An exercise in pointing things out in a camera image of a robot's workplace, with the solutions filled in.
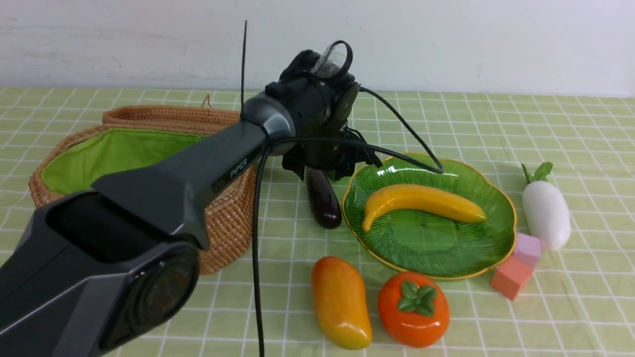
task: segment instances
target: radish leaf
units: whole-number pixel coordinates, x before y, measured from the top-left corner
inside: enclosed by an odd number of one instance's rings
[[[521,166],[523,167],[523,172],[525,173],[525,180],[527,181],[527,184],[531,184],[534,181],[533,175],[529,173],[529,171],[527,171],[527,166],[525,166],[525,164],[521,164]]]
[[[525,166],[525,164],[521,164],[521,166],[523,167],[523,173],[525,174],[525,180],[527,181],[527,184],[531,184],[534,181],[547,181],[547,176],[549,176],[551,170],[554,167],[552,163],[547,161],[540,164],[540,166],[538,166],[538,168],[536,169],[536,172],[532,175],[527,170],[527,166]]]
[[[536,169],[536,173],[534,174],[536,181],[546,181],[548,174],[551,173],[554,165],[550,162],[542,163]]]

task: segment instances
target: persimmon leaf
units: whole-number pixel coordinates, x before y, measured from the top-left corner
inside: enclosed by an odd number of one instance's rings
[[[424,315],[429,318],[434,316],[434,307],[431,307],[430,305],[419,305],[415,308],[415,311],[417,314]]]
[[[401,311],[402,313],[411,313],[416,308],[417,305],[415,304],[415,301],[407,299],[405,297],[401,298],[401,300],[399,300],[399,303],[397,304],[397,310]]]
[[[432,285],[422,285],[419,290],[417,290],[417,298],[421,301],[429,301],[432,302],[436,298],[437,291]]]
[[[404,281],[401,284],[401,293],[406,299],[416,298],[418,289],[419,287],[417,286],[417,284],[413,283],[412,281]]]

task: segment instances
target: white radish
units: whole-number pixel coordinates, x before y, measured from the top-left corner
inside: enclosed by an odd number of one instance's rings
[[[523,191],[523,210],[530,234],[540,239],[542,249],[558,250],[571,236],[571,218],[565,198],[547,181],[553,164],[542,163],[532,175],[523,164],[527,187]]]

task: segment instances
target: eggplant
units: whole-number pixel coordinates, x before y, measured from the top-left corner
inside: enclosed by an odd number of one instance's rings
[[[342,208],[324,171],[307,168],[304,175],[311,213],[317,224],[335,229],[342,224]]]

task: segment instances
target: leaf-shaped plate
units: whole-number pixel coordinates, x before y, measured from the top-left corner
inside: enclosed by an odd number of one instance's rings
[[[433,166],[425,154],[408,153]],[[381,168],[358,170],[342,200],[342,214],[364,249],[398,271],[415,271],[435,280],[460,280],[487,272],[508,258],[516,246],[517,214],[505,193],[473,167],[441,160],[444,174],[432,173],[403,160],[389,158]],[[368,232],[361,228],[364,205],[376,190],[394,184],[435,187],[479,205],[488,219],[479,224],[417,210],[398,210],[376,219]]]

